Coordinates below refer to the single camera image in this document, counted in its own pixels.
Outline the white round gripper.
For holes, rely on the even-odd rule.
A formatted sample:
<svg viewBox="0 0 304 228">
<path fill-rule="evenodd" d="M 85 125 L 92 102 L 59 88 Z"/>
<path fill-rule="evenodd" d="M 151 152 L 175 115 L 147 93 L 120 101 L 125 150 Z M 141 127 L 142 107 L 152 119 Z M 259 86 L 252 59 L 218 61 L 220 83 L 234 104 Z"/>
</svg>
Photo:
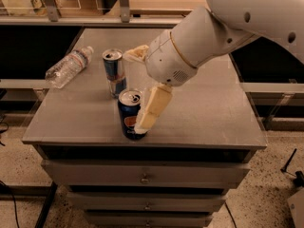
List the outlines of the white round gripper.
<svg viewBox="0 0 304 228">
<path fill-rule="evenodd" d="M 143 92 L 143 104 L 134 130 L 138 134 L 145 134 L 169 105 L 172 99 L 171 86 L 182 86 L 198 70 L 186 63 L 177 51 L 169 29 L 154 39 L 150 46 L 141 45 L 126 51 L 123 58 L 128 62 L 145 61 L 148 75 L 161 83 L 150 86 Z"/>
</svg>

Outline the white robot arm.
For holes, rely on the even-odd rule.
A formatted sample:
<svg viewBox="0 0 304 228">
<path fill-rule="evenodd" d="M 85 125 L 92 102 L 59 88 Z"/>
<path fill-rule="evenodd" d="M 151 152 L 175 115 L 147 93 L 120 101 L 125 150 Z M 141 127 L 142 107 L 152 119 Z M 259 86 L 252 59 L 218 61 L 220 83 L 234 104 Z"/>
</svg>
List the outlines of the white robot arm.
<svg viewBox="0 0 304 228">
<path fill-rule="evenodd" d="M 148 46 L 123 54 L 145 65 L 159 84 L 136 119 L 135 132 L 149 131 L 172 99 L 172 88 L 194 77 L 211 59 L 267 38 L 304 62 L 304 0 L 206 0 Z"/>
</svg>

